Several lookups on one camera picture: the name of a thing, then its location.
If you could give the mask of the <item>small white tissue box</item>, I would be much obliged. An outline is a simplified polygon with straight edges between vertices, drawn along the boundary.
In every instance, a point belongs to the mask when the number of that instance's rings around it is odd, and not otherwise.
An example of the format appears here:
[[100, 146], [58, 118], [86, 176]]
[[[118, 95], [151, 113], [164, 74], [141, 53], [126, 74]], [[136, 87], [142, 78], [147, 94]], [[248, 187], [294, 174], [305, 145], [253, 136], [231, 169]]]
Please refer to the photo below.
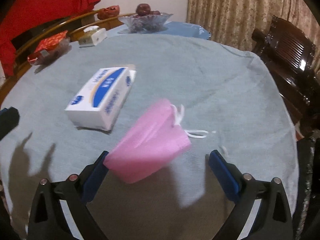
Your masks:
[[79, 38], [80, 48], [94, 47], [107, 38], [107, 30], [97, 25], [84, 29], [84, 34]]

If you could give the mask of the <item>dark red fruit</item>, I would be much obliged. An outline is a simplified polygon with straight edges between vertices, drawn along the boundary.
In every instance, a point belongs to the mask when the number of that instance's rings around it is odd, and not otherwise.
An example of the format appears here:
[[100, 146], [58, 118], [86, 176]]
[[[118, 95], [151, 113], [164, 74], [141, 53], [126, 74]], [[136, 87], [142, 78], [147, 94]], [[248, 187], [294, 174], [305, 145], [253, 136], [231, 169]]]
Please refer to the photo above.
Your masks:
[[137, 7], [136, 7], [136, 14], [138, 16], [146, 16], [149, 15], [151, 12], [151, 7], [149, 4], [147, 3], [140, 3]]

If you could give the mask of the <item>beige patterned curtain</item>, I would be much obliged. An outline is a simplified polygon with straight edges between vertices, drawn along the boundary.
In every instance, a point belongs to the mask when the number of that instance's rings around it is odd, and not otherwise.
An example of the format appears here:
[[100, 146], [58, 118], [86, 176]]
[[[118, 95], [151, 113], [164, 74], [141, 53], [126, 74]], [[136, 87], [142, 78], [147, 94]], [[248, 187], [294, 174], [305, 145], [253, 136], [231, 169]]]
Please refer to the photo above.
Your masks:
[[316, 46], [312, 67], [319, 71], [319, 24], [303, 0], [188, 0], [187, 22], [208, 30], [215, 42], [252, 50], [254, 29], [268, 31], [272, 17], [291, 22]]

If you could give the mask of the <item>black trash bag bin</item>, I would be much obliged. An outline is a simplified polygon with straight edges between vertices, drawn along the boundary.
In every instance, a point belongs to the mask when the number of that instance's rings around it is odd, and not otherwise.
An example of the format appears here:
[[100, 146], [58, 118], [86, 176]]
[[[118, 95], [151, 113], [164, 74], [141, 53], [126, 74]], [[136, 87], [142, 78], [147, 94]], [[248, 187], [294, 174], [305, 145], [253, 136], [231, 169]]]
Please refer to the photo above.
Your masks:
[[294, 239], [319, 239], [319, 137], [297, 142], [299, 181], [293, 214]]

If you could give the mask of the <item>pink face mask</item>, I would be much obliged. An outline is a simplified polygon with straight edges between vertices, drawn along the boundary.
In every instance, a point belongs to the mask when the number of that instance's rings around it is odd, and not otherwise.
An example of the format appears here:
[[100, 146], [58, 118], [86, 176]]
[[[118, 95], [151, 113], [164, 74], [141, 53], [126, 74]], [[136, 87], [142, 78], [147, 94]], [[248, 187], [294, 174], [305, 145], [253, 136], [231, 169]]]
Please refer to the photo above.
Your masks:
[[132, 184], [160, 170], [210, 132], [181, 126], [185, 108], [158, 100], [135, 122], [103, 164], [120, 180]]

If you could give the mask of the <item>grey-blue table cloth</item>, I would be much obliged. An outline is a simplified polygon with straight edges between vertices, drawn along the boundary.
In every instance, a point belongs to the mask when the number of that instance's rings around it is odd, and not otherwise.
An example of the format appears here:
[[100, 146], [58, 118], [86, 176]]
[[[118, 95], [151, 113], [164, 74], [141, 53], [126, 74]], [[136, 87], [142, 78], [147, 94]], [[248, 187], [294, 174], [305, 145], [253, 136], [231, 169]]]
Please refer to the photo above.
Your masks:
[[[136, 79], [111, 133], [78, 129], [65, 108], [101, 68], [133, 64]], [[134, 184], [109, 173], [88, 208], [109, 239], [212, 239], [232, 209], [207, 164], [219, 150], [255, 179], [283, 182], [291, 210], [298, 190], [295, 129], [261, 59], [212, 41], [122, 35], [33, 66], [3, 102], [20, 114], [1, 141], [1, 179], [12, 226], [27, 235], [39, 181], [65, 180], [116, 146], [159, 99], [185, 107], [182, 127], [207, 130], [189, 151]]]

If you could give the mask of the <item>glass fruit bowl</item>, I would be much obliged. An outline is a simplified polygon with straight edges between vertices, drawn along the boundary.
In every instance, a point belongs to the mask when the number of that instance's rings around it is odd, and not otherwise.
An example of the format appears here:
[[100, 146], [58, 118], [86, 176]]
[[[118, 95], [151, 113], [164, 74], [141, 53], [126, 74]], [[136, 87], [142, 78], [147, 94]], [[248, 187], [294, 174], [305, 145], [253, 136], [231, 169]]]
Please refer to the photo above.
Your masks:
[[159, 15], [146, 15], [146, 16], [121, 16], [118, 18], [120, 22], [125, 24], [130, 33], [156, 33], [165, 29], [165, 23], [172, 14], [160, 13]]

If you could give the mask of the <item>white alcohol wipes box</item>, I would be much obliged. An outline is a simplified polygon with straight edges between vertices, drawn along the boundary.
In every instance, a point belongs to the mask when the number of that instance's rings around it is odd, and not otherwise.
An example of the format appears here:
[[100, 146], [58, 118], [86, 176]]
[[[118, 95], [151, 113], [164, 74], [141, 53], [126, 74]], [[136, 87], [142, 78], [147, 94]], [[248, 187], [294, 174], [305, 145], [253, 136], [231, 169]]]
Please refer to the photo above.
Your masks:
[[136, 77], [134, 64], [99, 69], [65, 111], [75, 127], [111, 131]]

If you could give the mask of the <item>red cloth on TV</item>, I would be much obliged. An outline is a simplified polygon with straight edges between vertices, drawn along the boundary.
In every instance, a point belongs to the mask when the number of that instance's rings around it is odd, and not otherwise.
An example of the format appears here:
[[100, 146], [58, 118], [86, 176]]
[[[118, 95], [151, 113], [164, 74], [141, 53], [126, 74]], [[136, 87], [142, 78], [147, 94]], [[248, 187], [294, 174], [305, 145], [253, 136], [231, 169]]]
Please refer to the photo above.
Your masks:
[[1, 22], [1, 65], [14, 74], [16, 49], [12, 39], [38, 25], [93, 10], [100, 0], [16, 0]]

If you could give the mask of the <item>red snack packet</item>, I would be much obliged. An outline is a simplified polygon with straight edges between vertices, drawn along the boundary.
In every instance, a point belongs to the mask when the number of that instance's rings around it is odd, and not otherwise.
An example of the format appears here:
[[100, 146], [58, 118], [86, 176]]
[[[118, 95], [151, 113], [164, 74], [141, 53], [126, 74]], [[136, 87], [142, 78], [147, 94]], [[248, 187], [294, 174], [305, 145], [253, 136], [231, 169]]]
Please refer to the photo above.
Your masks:
[[35, 51], [27, 57], [32, 66], [47, 65], [61, 57], [69, 49], [68, 31], [62, 31], [41, 40]]

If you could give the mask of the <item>blue plastic table cover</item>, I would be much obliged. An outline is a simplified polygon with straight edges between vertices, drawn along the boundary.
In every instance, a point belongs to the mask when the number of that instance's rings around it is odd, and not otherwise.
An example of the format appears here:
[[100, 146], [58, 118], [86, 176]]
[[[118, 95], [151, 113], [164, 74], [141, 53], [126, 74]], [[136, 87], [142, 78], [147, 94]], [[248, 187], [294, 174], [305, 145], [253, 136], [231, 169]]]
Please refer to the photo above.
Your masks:
[[[115, 37], [127, 34], [131, 34], [131, 32], [129, 31], [126, 25], [120, 25], [116, 28], [107, 31], [108, 37]], [[166, 22], [161, 31], [157, 31], [152, 34], [194, 37], [201, 38], [204, 40], [209, 40], [212, 36], [209, 31], [207, 31], [200, 25], [173, 21]]]

